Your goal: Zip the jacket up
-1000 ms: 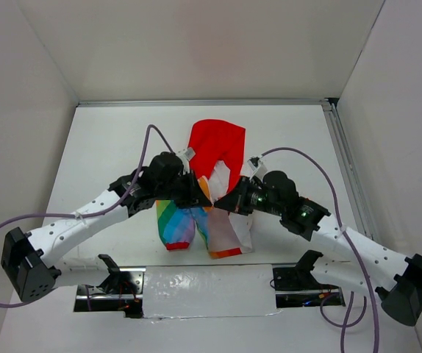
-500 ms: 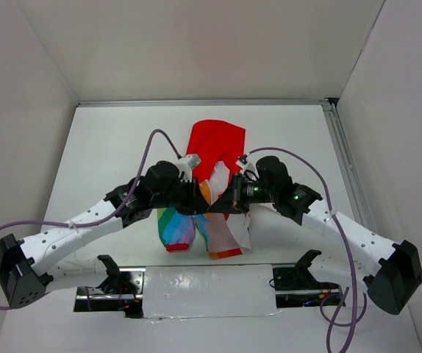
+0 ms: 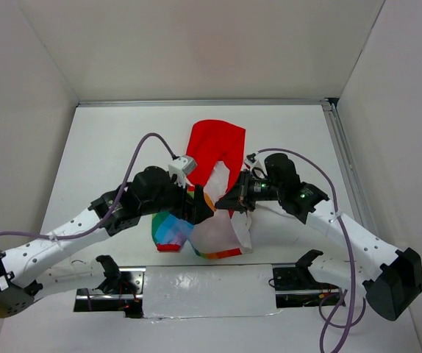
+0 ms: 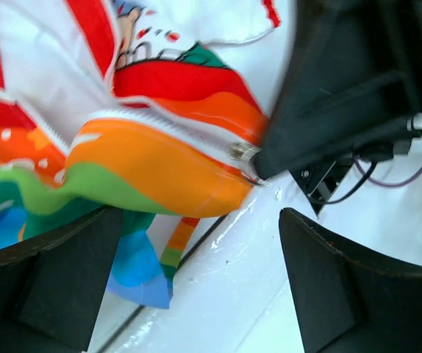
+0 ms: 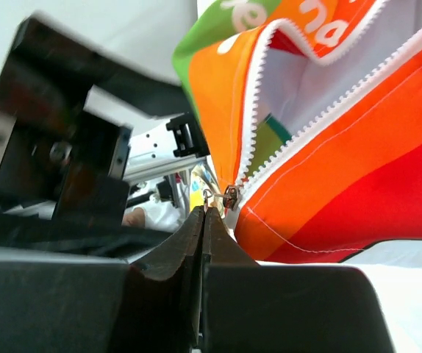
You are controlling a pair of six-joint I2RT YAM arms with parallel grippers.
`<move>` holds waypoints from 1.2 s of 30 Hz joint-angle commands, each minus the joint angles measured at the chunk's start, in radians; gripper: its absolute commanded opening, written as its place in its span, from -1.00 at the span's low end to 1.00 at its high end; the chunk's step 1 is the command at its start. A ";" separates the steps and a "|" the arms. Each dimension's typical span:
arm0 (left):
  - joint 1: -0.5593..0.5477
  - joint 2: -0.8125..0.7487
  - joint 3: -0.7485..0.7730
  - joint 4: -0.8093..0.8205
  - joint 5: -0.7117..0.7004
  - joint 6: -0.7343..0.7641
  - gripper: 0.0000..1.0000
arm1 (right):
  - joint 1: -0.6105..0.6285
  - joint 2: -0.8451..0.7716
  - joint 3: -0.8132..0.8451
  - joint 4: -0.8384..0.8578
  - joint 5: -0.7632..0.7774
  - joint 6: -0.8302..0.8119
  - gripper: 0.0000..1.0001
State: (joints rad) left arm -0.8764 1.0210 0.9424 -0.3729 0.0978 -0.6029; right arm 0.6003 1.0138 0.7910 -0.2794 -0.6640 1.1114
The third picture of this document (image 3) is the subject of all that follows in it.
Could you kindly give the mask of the rainbow red white jacket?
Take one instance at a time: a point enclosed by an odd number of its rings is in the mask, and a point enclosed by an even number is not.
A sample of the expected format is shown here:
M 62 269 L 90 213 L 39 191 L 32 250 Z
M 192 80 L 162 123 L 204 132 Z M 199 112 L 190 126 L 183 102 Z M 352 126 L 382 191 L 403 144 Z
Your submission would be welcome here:
M 236 183 L 243 167 L 246 130 L 219 120 L 203 120 L 191 129 L 186 155 L 197 166 L 188 177 L 193 196 L 195 186 L 204 187 L 204 198 L 213 206 Z M 232 210 L 213 210 L 213 217 L 191 225 L 168 212 L 152 216 L 151 237 L 159 252 L 179 252 L 189 243 L 199 257 L 208 260 L 252 252 L 251 216 Z

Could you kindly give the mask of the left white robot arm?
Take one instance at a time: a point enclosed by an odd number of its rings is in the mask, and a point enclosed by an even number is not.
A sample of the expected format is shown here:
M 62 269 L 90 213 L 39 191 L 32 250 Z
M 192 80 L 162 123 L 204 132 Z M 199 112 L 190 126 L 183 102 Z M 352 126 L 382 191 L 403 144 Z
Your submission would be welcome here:
M 211 218 L 214 209 L 197 185 L 192 194 L 176 176 L 150 166 L 131 182 L 104 193 L 66 224 L 14 249 L 0 250 L 0 318 L 9 318 L 46 296 L 77 288 L 113 293 L 123 282 L 109 255 L 93 261 L 63 260 L 138 225 L 145 215 L 169 212 L 191 225 Z

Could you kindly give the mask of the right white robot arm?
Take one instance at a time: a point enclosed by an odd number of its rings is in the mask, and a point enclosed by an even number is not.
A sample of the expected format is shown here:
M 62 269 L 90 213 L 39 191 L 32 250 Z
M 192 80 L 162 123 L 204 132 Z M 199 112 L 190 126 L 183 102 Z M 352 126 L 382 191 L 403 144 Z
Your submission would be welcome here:
M 219 210 L 246 213 L 257 202 L 277 202 L 302 224 L 319 231 L 332 242 L 351 250 L 354 265 L 342 265 L 320 251 L 300 260 L 296 279 L 304 288 L 319 282 L 355 290 L 381 317 L 395 321 L 422 293 L 422 261 L 414 249 L 401 250 L 384 242 L 341 212 L 334 193 L 303 182 L 285 149 L 268 149 L 266 177 L 251 171 L 240 173 L 230 191 L 215 204 Z

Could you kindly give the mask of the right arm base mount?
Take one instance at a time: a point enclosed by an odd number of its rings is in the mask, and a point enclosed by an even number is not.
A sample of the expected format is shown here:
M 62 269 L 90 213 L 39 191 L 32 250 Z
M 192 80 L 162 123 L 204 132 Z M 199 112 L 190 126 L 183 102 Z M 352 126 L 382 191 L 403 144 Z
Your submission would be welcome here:
M 294 265 L 278 265 L 272 271 L 273 277 L 268 284 L 274 289 L 276 307 L 279 309 L 318 307 L 323 300 L 323 306 L 334 306 L 340 298 L 338 287 L 316 282 Z

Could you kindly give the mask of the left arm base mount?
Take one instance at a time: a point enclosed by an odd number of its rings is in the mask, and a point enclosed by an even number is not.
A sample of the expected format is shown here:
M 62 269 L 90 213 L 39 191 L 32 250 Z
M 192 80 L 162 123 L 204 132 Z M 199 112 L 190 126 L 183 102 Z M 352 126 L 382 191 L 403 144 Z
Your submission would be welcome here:
M 121 275 L 97 288 L 78 289 L 75 313 L 123 313 L 126 318 L 143 318 L 145 267 L 120 267 Z

